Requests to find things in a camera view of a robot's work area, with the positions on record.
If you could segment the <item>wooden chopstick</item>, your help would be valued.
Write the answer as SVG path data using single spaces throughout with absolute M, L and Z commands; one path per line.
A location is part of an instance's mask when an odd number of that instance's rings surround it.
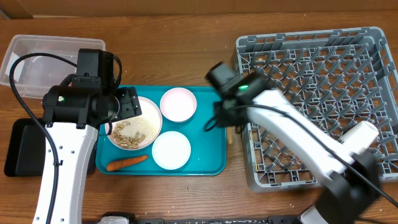
M 232 134 L 232 129 L 231 127 L 226 128 L 226 135 L 227 135 L 227 141 L 228 144 L 232 144 L 233 143 L 233 134 Z

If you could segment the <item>white bowl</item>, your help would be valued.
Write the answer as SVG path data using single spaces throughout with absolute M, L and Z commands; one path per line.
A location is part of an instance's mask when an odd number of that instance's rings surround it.
M 197 99 L 186 88 L 176 87 L 167 90 L 160 100 L 160 111 L 165 118 L 176 123 L 189 120 L 196 112 Z
M 177 131 L 160 134 L 152 145 L 152 157 L 155 163 L 166 170 L 183 167 L 188 162 L 191 151 L 190 141 Z

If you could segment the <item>white cup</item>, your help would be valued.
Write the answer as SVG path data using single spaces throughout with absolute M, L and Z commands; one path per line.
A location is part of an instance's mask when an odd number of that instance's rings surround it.
M 347 131 L 339 142 L 352 153 L 362 154 L 378 137 L 379 130 L 368 121 L 361 121 Z

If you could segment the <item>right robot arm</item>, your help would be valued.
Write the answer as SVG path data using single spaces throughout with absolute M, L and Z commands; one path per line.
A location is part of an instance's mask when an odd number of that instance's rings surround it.
M 260 125 L 324 186 L 296 223 L 354 223 L 380 197 L 377 161 L 367 151 L 379 135 L 375 125 L 362 121 L 336 140 L 296 110 L 260 72 L 242 77 L 220 62 L 205 78 L 221 97 L 214 103 L 212 121 L 217 126 Z

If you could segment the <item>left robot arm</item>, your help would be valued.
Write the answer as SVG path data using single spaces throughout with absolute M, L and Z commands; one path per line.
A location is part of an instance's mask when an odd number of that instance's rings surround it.
M 88 164 L 103 124 L 140 116 L 134 87 L 121 87 L 114 54 L 80 49 L 76 72 L 42 99 L 48 136 L 34 223 L 81 223 Z

